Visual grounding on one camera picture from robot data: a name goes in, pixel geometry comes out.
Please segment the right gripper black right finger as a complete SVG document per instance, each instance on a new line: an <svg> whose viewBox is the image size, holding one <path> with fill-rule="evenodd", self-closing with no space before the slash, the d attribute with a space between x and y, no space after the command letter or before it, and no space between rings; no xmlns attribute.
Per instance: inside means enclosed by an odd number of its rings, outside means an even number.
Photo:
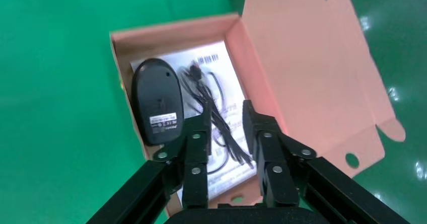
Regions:
<svg viewBox="0 0 427 224"><path fill-rule="evenodd" d="M256 162L262 216L282 223L405 223L310 147L287 136L272 116L243 101L243 128Z"/></svg>

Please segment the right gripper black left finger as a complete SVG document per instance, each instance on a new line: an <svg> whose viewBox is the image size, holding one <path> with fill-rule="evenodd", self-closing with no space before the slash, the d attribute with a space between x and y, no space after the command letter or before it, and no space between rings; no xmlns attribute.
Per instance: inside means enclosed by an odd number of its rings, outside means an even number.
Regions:
<svg viewBox="0 0 427 224"><path fill-rule="evenodd" d="M189 211L208 208L210 103L202 107L200 115L185 119L181 135L146 161L88 223L155 223L179 188L183 209L166 223L185 223Z"/></svg>

